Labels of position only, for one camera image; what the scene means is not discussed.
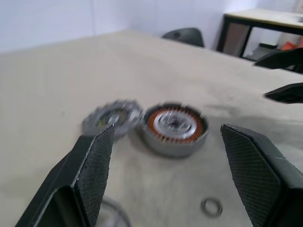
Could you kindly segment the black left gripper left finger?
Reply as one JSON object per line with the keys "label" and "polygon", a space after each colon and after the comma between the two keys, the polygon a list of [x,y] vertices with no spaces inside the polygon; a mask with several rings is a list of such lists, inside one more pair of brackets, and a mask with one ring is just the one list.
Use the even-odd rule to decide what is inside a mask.
{"label": "black left gripper left finger", "polygon": [[95,227],[113,142],[113,125],[82,134],[51,169],[15,227]]}

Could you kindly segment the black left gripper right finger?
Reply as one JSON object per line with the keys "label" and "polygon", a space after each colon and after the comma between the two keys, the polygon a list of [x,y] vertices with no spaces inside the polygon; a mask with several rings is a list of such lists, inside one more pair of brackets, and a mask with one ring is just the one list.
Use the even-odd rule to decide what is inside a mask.
{"label": "black left gripper right finger", "polygon": [[221,135],[253,227],[303,227],[303,173],[260,133],[222,124]]}

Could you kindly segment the dark box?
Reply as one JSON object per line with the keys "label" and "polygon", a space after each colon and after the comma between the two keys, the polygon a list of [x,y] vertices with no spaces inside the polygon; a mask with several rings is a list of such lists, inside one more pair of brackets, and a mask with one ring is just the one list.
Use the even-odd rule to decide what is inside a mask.
{"label": "dark box", "polygon": [[262,58],[263,56],[277,51],[278,50],[277,47],[278,47],[278,45],[269,45],[269,44],[259,43],[259,45],[257,46],[256,49],[254,49],[252,52],[250,52],[244,56],[244,59],[247,59],[250,61],[257,61],[258,59]]}

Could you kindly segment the black folding chair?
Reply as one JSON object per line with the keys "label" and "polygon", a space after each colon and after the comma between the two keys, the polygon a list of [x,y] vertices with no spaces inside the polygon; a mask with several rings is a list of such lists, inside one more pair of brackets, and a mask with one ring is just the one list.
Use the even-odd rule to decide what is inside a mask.
{"label": "black folding chair", "polygon": [[202,32],[195,27],[175,29],[165,33],[162,38],[204,48]]}

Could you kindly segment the grey motor housing copper windings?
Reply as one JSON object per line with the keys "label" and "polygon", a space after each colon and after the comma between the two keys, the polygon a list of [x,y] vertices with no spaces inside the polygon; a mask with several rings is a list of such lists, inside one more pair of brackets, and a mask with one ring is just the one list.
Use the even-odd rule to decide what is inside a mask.
{"label": "grey motor housing copper windings", "polygon": [[141,120],[140,135],[155,153],[169,158],[187,158],[205,143],[209,123],[197,109],[165,102],[148,108]]}

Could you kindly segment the silver toothed gear cover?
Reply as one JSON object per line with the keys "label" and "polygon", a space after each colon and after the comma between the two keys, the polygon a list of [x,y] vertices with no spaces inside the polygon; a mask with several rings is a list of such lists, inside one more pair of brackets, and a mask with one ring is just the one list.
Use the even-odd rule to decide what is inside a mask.
{"label": "silver toothed gear cover", "polygon": [[81,132],[86,133],[105,125],[114,127],[114,140],[124,137],[134,129],[143,116],[143,108],[136,100],[118,99],[103,106],[98,106],[81,124]]}

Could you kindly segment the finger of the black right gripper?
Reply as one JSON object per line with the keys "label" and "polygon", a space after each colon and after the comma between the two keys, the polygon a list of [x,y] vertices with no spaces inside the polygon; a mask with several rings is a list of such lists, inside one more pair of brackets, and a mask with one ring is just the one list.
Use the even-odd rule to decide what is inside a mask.
{"label": "finger of the black right gripper", "polygon": [[271,52],[258,59],[254,66],[271,70],[295,66],[295,71],[303,71],[303,47]]}
{"label": "finger of the black right gripper", "polygon": [[264,97],[284,104],[303,104],[303,83],[277,88],[265,93]]}

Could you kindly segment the black framed side table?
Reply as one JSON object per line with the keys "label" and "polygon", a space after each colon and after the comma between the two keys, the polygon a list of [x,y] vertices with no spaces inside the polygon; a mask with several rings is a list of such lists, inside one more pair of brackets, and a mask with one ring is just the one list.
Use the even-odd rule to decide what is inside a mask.
{"label": "black framed side table", "polygon": [[253,28],[262,28],[283,33],[303,35],[303,14],[273,11],[267,9],[248,9],[237,12],[228,12],[223,15],[223,26],[216,47],[223,52],[227,43],[227,36],[231,24],[248,27],[240,53],[237,57],[243,58],[249,37]]}

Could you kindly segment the small orange object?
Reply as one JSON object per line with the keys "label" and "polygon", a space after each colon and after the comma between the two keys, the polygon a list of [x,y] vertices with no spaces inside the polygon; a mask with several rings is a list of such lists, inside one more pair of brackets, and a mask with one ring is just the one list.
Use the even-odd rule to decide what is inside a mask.
{"label": "small orange object", "polygon": [[299,40],[298,44],[294,44],[290,41],[287,41],[284,45],[282,45],[281,50],[293,50],[297,48],[303,48],[303,38]]}

